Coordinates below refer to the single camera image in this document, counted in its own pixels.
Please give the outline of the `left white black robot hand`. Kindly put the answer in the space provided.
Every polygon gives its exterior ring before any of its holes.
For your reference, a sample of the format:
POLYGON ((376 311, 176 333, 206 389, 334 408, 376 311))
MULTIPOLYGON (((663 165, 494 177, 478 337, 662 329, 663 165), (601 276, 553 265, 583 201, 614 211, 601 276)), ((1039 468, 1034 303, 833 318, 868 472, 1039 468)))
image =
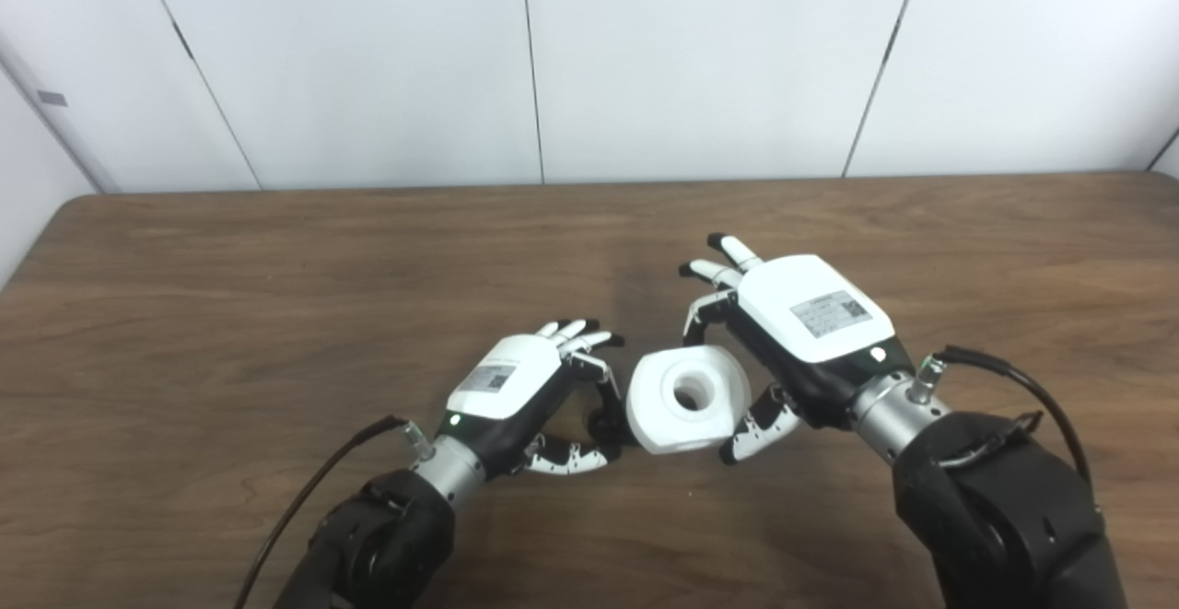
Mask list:
POLYGON ((597 356, 623 345, 621 335, 593 319, 548 322, 503 337, 448 395, 439 437, 465 446, 485 482, 521 470, 574 475, 608 466, 623 455, 618 442, 569 441, 544 428, 581 383, 597 388, 601 416, 623 413, 613 369, 597 356))

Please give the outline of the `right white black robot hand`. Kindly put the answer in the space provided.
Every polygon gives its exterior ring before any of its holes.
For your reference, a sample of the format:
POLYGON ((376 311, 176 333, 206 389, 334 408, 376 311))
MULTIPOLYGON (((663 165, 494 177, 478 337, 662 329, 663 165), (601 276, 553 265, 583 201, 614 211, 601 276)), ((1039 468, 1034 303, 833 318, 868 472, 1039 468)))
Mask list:
POLYGON ((723 232, 706 241, 725 262, 679 266, 681 277, 713 289, 690 304, 683 345, 702 345, 707 327, 720 324, 772 378, 719 446, 722 463, 753 457, 801 425, 851 431, 859 395, 916 373, 880 304, 821 256, 766 260, 723 232))

